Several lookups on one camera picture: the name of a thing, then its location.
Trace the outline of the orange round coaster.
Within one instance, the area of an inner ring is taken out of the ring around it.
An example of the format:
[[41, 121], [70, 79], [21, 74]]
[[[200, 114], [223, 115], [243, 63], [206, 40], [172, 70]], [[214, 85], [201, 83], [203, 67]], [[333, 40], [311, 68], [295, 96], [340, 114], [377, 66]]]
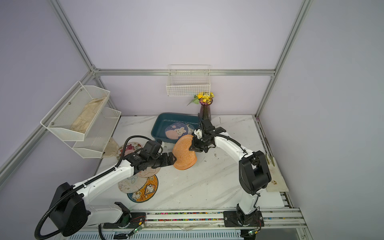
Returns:
[[197, 162], [197, 156], [194, 151], [190, 151], [193, 136], [185, 135], [181, 137], [175, 144], [172, 153], [176, 157], [174, 167], [177, 170], [186, 170]]

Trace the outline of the purple planet round coaster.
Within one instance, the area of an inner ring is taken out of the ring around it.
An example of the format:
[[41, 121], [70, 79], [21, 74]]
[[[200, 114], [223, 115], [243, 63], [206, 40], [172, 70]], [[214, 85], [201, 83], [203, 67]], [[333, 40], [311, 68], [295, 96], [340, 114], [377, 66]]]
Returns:
[[185, 135], [190, 135], [193, 132], [193, 128], [190, 124], [182, 122], [172, 123], [165, 129], [165, 135], [170, 140], [178, 140]]

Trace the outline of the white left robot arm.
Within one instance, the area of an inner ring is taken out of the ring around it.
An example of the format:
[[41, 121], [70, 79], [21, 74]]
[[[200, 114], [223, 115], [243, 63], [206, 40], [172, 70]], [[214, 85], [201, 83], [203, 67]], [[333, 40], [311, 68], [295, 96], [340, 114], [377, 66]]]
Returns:
[[74, 185], [64, 183], [57, 188], [49, 209], [35, 229], [35, 239], [46, 240], [57, 234], [71, 236], [84, 226], [121, 223], [131, 217], [131, 211], [121, 202], [112, 206], [92, 206], [91, 203], [118, 182], [147, 168], [172, 166], [177, 158], [165, 153], [162, 141], [148, 140], [143, 148], [128, 155], [121, 154], [118, 162], [91, 179]]

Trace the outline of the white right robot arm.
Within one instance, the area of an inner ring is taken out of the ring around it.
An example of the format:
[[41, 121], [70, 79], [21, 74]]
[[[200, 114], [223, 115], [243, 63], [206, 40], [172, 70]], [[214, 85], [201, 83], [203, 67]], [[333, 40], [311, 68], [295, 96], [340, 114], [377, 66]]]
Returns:
[[225, 129], [213, 126], [209, 119], [199, 118], [199, 122], [200, 128], [194, 130], [190, 151], [207, 153], [211, 148], [219, 148], [238, 163], [243, 195], [235, 211], [223, 212], [225, 227], [256, 227], [260, 230], [265, 224], [258, 200], [272, 181], [266, 155], [242, 146]]

